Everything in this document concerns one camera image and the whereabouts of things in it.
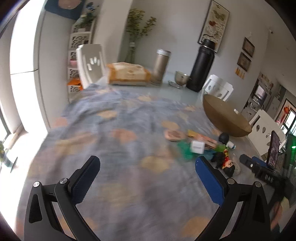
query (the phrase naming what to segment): wooden bowl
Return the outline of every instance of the wooden bowl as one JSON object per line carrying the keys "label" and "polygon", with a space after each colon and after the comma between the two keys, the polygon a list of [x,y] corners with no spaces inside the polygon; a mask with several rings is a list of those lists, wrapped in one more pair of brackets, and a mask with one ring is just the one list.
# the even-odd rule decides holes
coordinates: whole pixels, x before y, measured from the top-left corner
{"label": "wooden bowl", "polygon": [[204,95],[203,106],[209,120],[220,131],[233,137],[244,137],[252,132],[248,121],[241,113],[235,113],[227,102],[213,95]]}

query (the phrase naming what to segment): small framed picture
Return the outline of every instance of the small framed picture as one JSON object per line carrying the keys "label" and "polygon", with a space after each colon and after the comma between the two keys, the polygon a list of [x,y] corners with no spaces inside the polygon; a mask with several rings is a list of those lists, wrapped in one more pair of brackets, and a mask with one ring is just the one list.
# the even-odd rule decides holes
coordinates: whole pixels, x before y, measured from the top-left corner
{"label": "small framed picture", "polygon": [[251,65],[251,60],[243,52],[241,52],[237,65],[241,66],[245,71],[248,71]]}
{"label": "small framed picture", "polygon": [[247,38],[244,38],[244,44],[242,45],[242,49],[246,51],[248,55],[253,57],[255,52],[255,46]]}

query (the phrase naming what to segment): picture frame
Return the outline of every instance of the picture frame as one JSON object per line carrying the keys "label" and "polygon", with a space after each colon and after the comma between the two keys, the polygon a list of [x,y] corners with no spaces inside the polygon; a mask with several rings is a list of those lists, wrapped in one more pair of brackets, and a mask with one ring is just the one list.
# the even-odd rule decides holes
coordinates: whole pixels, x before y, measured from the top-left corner
{"label": "picture frame", "polygon": [[243,52],[241,52],[237,65],[239,65],[243,70],[248,71],[251,62],[252,61]]}
{"label": "picture frame", "polygon": [[202,44],[204,39],[209,39],[215,42],[214,51],[218,53],[229,15],[230,12],[226,8],[211,0],[198,43]]}
{"label": "picture frame", "polygon": [[254,52],[255,52],[255,46],[246,37],[244,38],[244,43],[242,45],[242,49],[248,55],[250,55],[251,57],[253,57]]}

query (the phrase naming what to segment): white chair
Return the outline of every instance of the white chair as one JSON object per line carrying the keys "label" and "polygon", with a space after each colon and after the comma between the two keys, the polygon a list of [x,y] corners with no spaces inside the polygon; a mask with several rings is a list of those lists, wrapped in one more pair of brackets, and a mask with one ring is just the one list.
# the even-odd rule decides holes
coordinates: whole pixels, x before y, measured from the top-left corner
{"label": "white chair", "polygon": [[76,49],[77,66],[82,87],[97,82],[105,71],[102,47],[100,44],[84,44]]}
{"label": "white chair", "polygon": [[248,135],[248,138],[260,155],[268,152],[272,131],[275,131],[279,136],[280,148],[284,145],[286,139],[285,134],[280,129],[280,126],[264,110],[258,110],[249,124],[252,126],[252,132]]}
{"label": "white chair", "polygon": [[212,74],[208,77],[202,87],[201,99],[203,101],[204,94],[210,94],[218,97],[223,101],[226,101],[232,92],[233,87],[231,84]]}

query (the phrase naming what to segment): black bottle cap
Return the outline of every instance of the black bottle cap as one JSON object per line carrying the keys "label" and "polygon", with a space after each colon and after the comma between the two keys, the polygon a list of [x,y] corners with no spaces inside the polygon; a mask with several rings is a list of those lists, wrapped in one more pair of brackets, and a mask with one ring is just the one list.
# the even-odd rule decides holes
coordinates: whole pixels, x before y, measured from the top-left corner
{"label": "black bottle cap", "polygon": [[212,41],[212,40],[209,40],[209,39],[204,39],[203,42],[202,42],[202,45],[203,46],[206,46],[212,50],[215,49],[215,43]]}

